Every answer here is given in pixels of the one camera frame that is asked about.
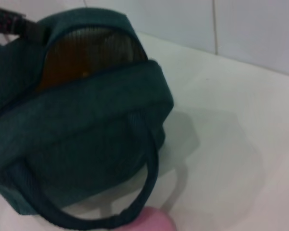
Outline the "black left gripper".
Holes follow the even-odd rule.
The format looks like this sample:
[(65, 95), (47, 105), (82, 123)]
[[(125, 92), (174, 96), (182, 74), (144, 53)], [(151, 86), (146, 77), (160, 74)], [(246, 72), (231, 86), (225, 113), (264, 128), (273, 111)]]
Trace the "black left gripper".
[(21, 13), (0, 8), (0, 34), (22, 34), (32, 42), (45, 43), (47, 27), (26, 21)]

